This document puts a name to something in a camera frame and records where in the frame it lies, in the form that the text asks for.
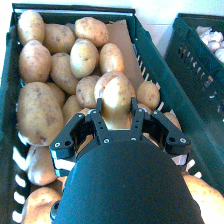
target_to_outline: white object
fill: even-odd
[[[210,33],[210,41],[216,41],[221,43],[223,41],[223,35],[221,32],[211,32]]]
[[[221,48],[221,44],[218,42],[210,42],[208,44],[208,48],[212,53],[215,53],[219,48]]]
[[[224,48],[222,48],[222,49],[218,49],[218,50],[215,52],[215,56],[216,56],[222,63],[224,63]]]

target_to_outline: brown potato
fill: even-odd
[[[70,53],[73,44],[75,43],[75,36],[72,30],[59,24],[45,24],[46,33],[43,45],[51,52],[56,53]]]
[[[100,69],[105,74],[111,71],[124,73],[124,59],[120,49],[112,43],[105,44],[100,51]]]
[[[195,176],[183,177],[192,197],[201,209],[205,224],[224,223],[224,198],[220,192]]]
[[[48,184],[47,187],[57,191],[59,195],[62,195],[66,180],[67,180],[66,176],[58,177],[54,182]]]
[[[164,115],[177,127],[181,130],[180,123],[177,119],[177,117],[174,114],[171,114],[170,112],[165,112]]]
[[[160,101],[157,86],[150,81],[143,82],[137,90],[137,102],[145,104],[150,110],[156,109]]]
[[[55,98],[57,99],[57,101],[60,105],[60,107],[62,108],[64,106],[64,103],[65,103],[65,93],[64,93],[64,91],[53,82],[46,82],[46,84],[51,88],[51,91],[53,92]]]
[[[45,82],[51,69],[51,54],[39,41],[31,40],[19,56],[19,71],[25,83]]]
[[[109,32],[106,25],[92,17],[76,20],[74,31],[78,38],[88,39],[96,47],[102,47],[109,41]]]
[[[48,146],[31,146],[26,157],[26,172],[29,181],[44,186],[56,180]]]
[[[90,75],[97,66],[98,57],[98,50],[91,41],[77,39],[70,54],[73,75],[78,79]]]
[[[50,76],[53,81],[70,95],[76,94],[78,79],[72,73],[70,55],[57,53],[52,57]]]
[[[21,224],[51,224],[51,207],[58,200],[61,196],[49,187],[35,190],[24,204]]]
[[[79,104],[85,108],[94,109],[96,108],[96,100],[94,97],[94,89],[96,82],[100,77],[91,75],[82,78],[76,88],[76,96]]]
[[[122,72],[112,71],[112,72],[105,73],[99,78],[99,80],[97,81],[95,85],[94,97],[96,100],[99,97],[102,98],[104,89],[106,88],[107,84],[115,77],[121,77],[123,79],[126,79],[129,82],[127,76],[124,75]],[[135,90],[130,82],[129,82],[129,89],[131,91],[131,97],[135,97]]]
[[[130,129],[131,92],[129,83],[121,77],[113,78],[102,98],[102,117],[108,129]]]
[[[19,93],[18,129],[30,145],[49,146],[63,128],[63,115],[50,87],[26,84]]]
[[[65,105],[62,108],[62,113],[64,117],[64,125],[66,125],[68,121],[82,109],[83,108],[79,104],[76,95],[70,96],[66,100]]]
[[[17,29],[19,40],[23,46],[30,40],[38,40],[43,43],[45,25],[43,18],[35,10],[26,10],[20,15]]]

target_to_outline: raw potato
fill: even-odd
[[[59,195],[62,195],[66,180],[67,180],[67,176],[58,177],[54,182],[48,184],[47,187],[57,191]]]
[[[43,43],[45,36],[45,24],[41,15],[34,10],[26,10],[18,20],[18,36],[24,46],[30,40],[38,40]]]
[[[74,31],[78,38],[88,39],[96,47],[102,47],[109,41],[109,32],[106,25],[92,17],[76,20]]]
[[[65,105],[62,108],[62,113],[64,117],[64,125],[66,125],[68,121],[82,109],[83,108],[79,104],[76,95],[70,96],[66,100]]]
[[[31,40],[19,56],[19,71],[25,83],[45,82],[51,69],[51,54],[39,41]]]
[[[201,209],[205,224],[223,224],[224,198],[220,192],[195,176],[184,175],[184,180]]]
[[[65,93],[64,93],[64,91],[53,82],[46,82],[46,84],[51,88],[51,91],[53,92],[55,98],[57,99],[57,101],[60,105],[60,107],[62,108],[64,106],[64,103],[65,103]]]
[[[50,76],[53,81],[70,95],[76,94],[78,79],[72,73],[70,55],[57,53],[52,57]]]
[[[129,83],[121,77],[113,78],[102,98],[102,117],[108,129],[130,129],[131,92]]]
[[[82,78],[76,88],[76,96],[79,104],[85,108],[96,108],[96,100],[94,97],[95,85],[100,77],[91,75]]]
[[[31,146],[26,157],[26,172],[29,181],[44,186],[56,180],[48,146]]]
[[[70,53],[73,44],[75,43],[75,36],[72,30],[59,24],[45,24],[46,33],[43,45],[51,52],[56,53]]]
[[[112,43],[105,44],[100,51],[100,69],[105,74],[111,71],[124,73],[124,59],[120,49]]]
[[[35,190],[24,204],[21,224],[51,224],[51,207],[58,200],[61,196],[49,187]]]
[[[112,72],[105,73],[104,75],[100,77],[100,79],[96,83],[96,86],[94,89],[94,96],[96,100],[99,97],[102,98],[106,85],[115,77],[121,77],[123,79],[126,79],[129,82],[127,76],[124,75],[122,72],[112,71]],[[135,97],[135,90],[130,82],[129,82],[129,89],[131,91],[131,97]]]
[[[18,129],[30,145],[49,146],[63,128],[63,115],[50,87],[26,84],[19,93]]]
[[[77,39],[70,54],[73,75],[78,79],[90,75],[97,66],[98,58],[98,50],[91,41]]]
[[[150,110],[156,109],[160,101],[157,86],[150,81],[143,82],[137,90],[137,102],[145,104]]]
[[[177,127],[181,130],[181,126],[180,126],[180,123],[177,119],[177,117],[170,113],[170,112],[165,112],[164,115]]]

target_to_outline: crate slot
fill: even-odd
[[[21,223],[22,222],[22,214],[18,213],[17,211],[13,211],[12,220],[16,223]]]

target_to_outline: green plastic crate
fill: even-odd
[[[163,112],[174,110],[179,118],[183,131],[192,141],[190,160],[195,160],[191,174],[200,171],[203,179],[224,194],[223,160],[210,142],[204,123],[189,101],[185,92],[177,82],[173,73],[152,43],[150,34],[142,27],[133,9],[98,8],[90,6],[63,5],[30,5],[13,4],[10,31],[7,34],[5,63],[0,90],[0,219],[1,223],[15,223],[12,214],[21,214],[23,204],[14,200],[17,192],[25,198],[30,192],[30,183],[22,170],[23,160],[27,155],[28,146],[21,143],[16,128],[16,103],[21,89],[18,59],[22,49],[18,44],[16,24],[19,10],[40,10],[46,23],[66,24],[75,22],[83,16],[93,16],[107,23],[126,19],[129,34],[136,50],[136,57],[141,65],[144,79],[158,82],[161,89],[161,101],[164,102]],[[26,182],[18,184],[18,179]]]

